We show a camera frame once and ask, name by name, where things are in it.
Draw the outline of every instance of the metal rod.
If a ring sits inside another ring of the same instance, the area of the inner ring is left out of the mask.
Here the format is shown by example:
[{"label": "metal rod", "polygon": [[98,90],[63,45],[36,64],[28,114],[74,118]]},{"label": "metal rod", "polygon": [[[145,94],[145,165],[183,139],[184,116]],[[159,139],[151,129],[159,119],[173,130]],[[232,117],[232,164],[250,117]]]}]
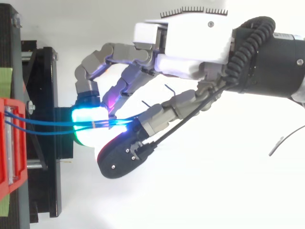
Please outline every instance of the metal rod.
[{"label": "metal rod", "polygon": [[28,169],[42,168],[42,165],[39,159],[29,159],[27,161],[27,168]]},{"label": "metal rod", "polygon": [[32,56],[32,52],[21,52],[21,58],[23,62],[29,62]]}]

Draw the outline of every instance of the robotic hand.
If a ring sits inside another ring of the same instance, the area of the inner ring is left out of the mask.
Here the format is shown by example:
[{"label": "robotic hand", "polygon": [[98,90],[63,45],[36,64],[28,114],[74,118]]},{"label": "robotic hand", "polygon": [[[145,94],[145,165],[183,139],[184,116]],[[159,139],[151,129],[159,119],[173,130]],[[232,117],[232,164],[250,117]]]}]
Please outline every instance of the robotic hand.
[{"label": "robotic hand", "polygon": [[[268,17],[231,27],[225,10],[181,8],[160,20],[137,23],[134,45],[107,43],[77,67],[76,107],[103,106],[110,119],[127,99],[158,74],[197,80],[197,90],[155,104],[127,125],[127,131],[99,153],[98,164],[108,178],[126,175],[142,164],[171,133],[200,111],[208,110],[224,90],[293,98],[305,102],[305,41],[274,33]],[[96,77],[112,64],[129,66],[100,102]],[[147,138],[182,121],[155,142]]]}]

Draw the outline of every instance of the blue light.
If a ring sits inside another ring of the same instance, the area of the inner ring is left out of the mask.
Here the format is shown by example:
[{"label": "blue light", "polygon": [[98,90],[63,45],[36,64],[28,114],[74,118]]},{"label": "blue light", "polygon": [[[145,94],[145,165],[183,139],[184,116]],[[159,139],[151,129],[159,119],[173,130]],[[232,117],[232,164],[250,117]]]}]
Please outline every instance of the blue light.
[{"label": "blue light", "polygon": [[[72,120],[74,122],[108,120],[108,111],[104,107],[75,109],[72,111]],[[76,137],[84,146],[94,147],[96,152],[99,152],[109,141],[120,133],[127,131],[126,124],[130,121],[113,120],[113,122],[116,125],[111,129],[95,128],[78,131]]]}]

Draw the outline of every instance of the screw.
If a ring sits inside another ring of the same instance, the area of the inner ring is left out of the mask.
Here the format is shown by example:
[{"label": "screw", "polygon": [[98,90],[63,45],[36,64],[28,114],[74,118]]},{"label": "screw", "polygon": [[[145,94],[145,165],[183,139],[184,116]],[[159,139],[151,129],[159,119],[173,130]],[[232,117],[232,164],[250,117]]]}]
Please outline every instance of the screw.
[{"label": "screw", "polygon": [[298,66],[302,66],[302,65],[304,64],[304,61],[303,61],[302,59],[298,59],[298,60],[296,61],[296,64],[297,64]]},{"label": "screw", "polygon": [[18,13],[15,13],[12,17],[12,24],[15,26],[17,29],[22,28],[21,24],[21,15]]},{"label": "screw", "polygon": [[29,114],[32,115],[33,111],[35,111],[35,109],[36,109],[36,106],[33,104],[32,101],[28,101],[27,107],[28,107]]},{"label": "screw", "polygon": [[58,53],[57,52],[53,53],[53,60],[58,61]]},{"label": "screw", "polygon": [[213,27],[214,26],[214,22],[213,21],[210,21],[209,23],[208,23],[208,26],[211,28],[211,27]]}]

